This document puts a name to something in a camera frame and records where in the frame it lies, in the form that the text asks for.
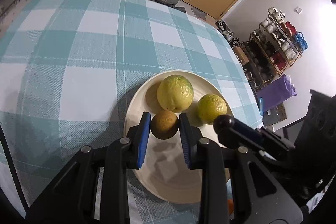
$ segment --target tablecloth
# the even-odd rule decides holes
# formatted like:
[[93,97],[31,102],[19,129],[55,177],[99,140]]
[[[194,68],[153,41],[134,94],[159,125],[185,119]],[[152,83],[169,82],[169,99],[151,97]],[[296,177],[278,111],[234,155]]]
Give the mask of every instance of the tablecloth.
[[[0,41],[0,124],[28,204],[83,145],[120,138],[137,89],[172,69],[206,78],[236,118],[262,125],[236,56],[207,23],[149,0],[27,2]],[[2,148],[0,162],[6,170]],[[128,195],[132,223],[197,221],[197,204],[162,201],[132,172]]]

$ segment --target white wall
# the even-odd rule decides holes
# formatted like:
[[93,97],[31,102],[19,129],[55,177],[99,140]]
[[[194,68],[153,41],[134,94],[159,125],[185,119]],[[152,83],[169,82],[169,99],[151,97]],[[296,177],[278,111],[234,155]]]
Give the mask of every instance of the white wall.
[[[286,20],[303,33],[309,45],[294,66],[286,70],[298,95],[284,102],[288,118],[274,125],[277,130],[306,114],[310,89],[330,96],[336,94],[336,6],[330,0],[243,0],[223,18],[235,35],[245,41],[272,6],[286,13]],[[294,11],[297,6],[303,9],[300,15]]]

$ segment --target purple bag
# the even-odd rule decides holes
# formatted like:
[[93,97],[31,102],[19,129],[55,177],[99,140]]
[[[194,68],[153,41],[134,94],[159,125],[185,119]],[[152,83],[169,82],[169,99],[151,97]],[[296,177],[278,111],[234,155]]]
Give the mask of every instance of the purple bag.
[[279,79],[273,81],[256,93],[258,98],[263,98],[263,111],[268,111],[288,98],[297,95],[291,78],[287,75],[281,75]]

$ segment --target brown fruit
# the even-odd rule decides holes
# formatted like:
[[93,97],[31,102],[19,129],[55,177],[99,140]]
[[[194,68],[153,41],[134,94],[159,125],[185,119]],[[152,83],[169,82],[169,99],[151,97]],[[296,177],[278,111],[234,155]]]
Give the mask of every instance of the brown fruit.
[[152,134],[161,140],[167,140],[174,136],[179,128],[179,120],[175,113],[162,110],[151,121]]

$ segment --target yellow citrus fruit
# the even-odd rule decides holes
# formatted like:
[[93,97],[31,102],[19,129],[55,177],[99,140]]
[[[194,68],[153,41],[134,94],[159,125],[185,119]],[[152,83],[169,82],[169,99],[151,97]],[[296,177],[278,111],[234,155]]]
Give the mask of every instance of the yellow citrus fruit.
[[157,89],[160,106],[175,113],[186,110],[194,99],[194,89],[189,80],[181,75],[170,75]]
[[198,101],[197,115],[206,124],[213,124],[218,115],[226,114],[227,106],[223,98],[215,94],[204,95]]

